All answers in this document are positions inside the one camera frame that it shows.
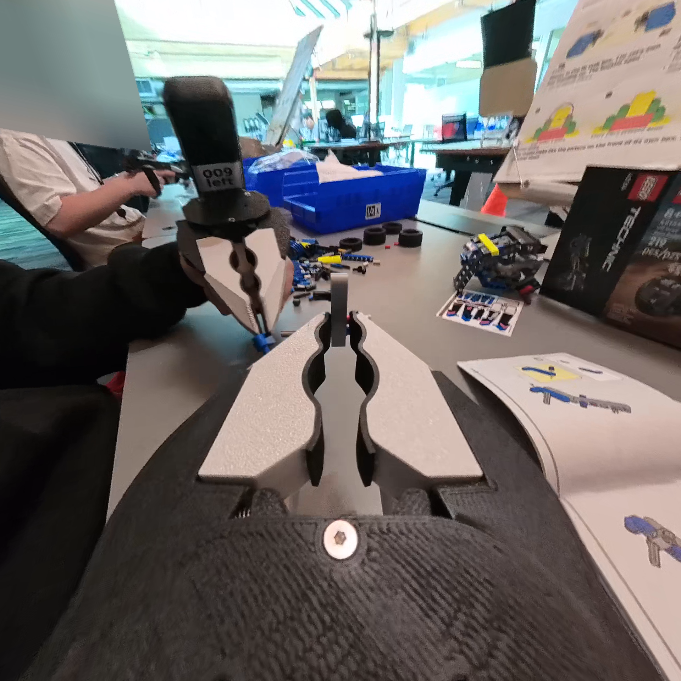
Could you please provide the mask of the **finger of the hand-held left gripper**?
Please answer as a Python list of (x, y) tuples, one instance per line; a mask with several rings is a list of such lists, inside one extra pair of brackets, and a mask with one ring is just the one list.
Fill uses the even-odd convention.
[(257, 229), (244, 239), (247, 270), (244, 289), (249, 296), (253, 330), (268, 334), (275, 327), (283, 308), (287, 284), (287, 264), (279, 251), (273, 228)]
[(251, 334), (263, 334), (260, 281), (255, 256), (244, 243), (218, 237), (197, 242), (210, 302), (221, 314), (232, 315)]

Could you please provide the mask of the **pile of toy parts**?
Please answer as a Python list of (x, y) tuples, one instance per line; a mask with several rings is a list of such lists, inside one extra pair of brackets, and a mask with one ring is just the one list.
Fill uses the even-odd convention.
[(332, 274), (354, 272), (364, 276), (371, 266), (381, 264), (374, 256), (339, 250), (338, 245), (325, 245), (307, 237), (290, 237), (288, 257), (294, 265), (292, 305), (295, 309), (301, 307), (304, 300), (330, 302)]

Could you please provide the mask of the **grey plastic beam assembly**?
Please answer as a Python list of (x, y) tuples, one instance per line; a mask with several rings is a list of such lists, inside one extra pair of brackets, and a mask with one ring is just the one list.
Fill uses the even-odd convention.
[(332, 347), (344, 347), (347, 337), (348, 275), (330, 278), (330, 340)]

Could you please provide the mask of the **person's left forearm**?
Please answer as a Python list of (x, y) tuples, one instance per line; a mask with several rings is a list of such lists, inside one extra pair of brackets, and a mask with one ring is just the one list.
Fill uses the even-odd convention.
[(95, 382), (205, 302), (175, 243), (125, 244), (82, 273), (1, 261), (1, 389)]

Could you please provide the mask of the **dark toy set box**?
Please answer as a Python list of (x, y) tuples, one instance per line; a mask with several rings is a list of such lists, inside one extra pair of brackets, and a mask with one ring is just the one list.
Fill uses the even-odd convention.
[(541, 295), (680, 348), (680, 170), (588, 166)]

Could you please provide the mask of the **person's left hand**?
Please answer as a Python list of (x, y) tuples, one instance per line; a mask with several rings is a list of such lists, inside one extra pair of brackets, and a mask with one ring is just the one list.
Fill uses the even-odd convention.
[(207, 299), (221, 314), (224, 313), (224, 305), (222, 299), (216, 294), (216, 291), (208, 284), (203, 273), (196, 269), (182, 254), (180, 254), (180, 263), (185, 275), (195, 285), (198, 285)]

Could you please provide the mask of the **clear plastic bag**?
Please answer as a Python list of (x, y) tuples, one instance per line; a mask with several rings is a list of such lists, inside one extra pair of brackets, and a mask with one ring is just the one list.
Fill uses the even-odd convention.
[(244, 167), (245, 171), (251, 175), (261, 175), (267, 172), (285, 171), (295, 165), (315, 165), (320, 162), (320, 159), (308, 150), (290, 148), (262, 157), (247, 159), (247, 161), (249, 161), (249, 164), (248, 167)]

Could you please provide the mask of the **plain blue storage bin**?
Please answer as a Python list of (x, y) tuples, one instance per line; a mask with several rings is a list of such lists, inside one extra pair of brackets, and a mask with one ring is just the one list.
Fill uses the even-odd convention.
[[(243, 169), (248, 167), (249, 161), (254, 157), (243, 158)], [(249, 192), (259, 192), (265, 195), (271, 206), (280, 207), (283, 205), (283, 183), (287, 174), (299, 174), (308, 170), (315, 169), (315, 165), (304, 166), (295, 165), (285, 171), (267, 172), (261, 175), (251, 175), (244, 169), (245, 188)]]

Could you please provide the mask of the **grey leaning panel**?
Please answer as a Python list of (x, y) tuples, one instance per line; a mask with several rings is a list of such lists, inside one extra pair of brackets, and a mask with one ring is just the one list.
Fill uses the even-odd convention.
[(292, 63), (283, 81), (282, 90), (266, 130), (264, 146), (276, 147), (283, 143), (287, 135), (298, 107), (301, 84), (311, 65), (312, 53), (317, 46), (322, 29), (322, 25), (316, 27), (297, 43)]

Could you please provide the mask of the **sticker sheet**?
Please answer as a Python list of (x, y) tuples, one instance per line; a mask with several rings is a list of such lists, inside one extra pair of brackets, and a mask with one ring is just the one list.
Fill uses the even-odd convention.
[(454, 293), (437, 312), (439, 319), (504, 338), (512, 336), (524, 308), (519, 300), (465, 289)]

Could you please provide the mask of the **partly built toy car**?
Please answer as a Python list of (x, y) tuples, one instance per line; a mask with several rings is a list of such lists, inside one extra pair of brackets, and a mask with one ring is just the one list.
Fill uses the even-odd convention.
[(460, 270), (454, 277), (456, 294), (477, 278), (485, 289), (514, 292), (530, 304), (539, 291), (537, 273), (548, 247), (518, 226), (504, 226), (498, 234), (477, 234), (464, 245)]

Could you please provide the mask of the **white instruction booklet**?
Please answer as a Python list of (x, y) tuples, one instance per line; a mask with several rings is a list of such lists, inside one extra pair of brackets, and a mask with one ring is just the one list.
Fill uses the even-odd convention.
[(525, 430), (611, 594), (680, 679), (680, 402), (567, 353), (458, 362)]

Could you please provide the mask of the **orange traffic cone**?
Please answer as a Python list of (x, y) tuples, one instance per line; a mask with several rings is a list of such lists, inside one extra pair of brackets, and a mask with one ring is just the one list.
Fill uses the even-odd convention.
[(502, 191), (499, 184), (494, 185), (494, 189), (489, 194), (480, 213), (494, 217), (506, 217), (508, 196)]

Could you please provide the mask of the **brown rounded panel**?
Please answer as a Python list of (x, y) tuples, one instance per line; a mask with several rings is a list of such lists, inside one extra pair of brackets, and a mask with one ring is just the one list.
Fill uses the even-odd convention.
[(511, 63), (483, 68), (479, 115), (525, 116), (535, 93), (537, 62), (530, 56)]

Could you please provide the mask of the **white instruction poster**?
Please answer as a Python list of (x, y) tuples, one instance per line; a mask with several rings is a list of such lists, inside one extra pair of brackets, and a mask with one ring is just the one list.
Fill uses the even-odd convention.
[(680, 2), (580, 1), (498, 184), (680, 168)]

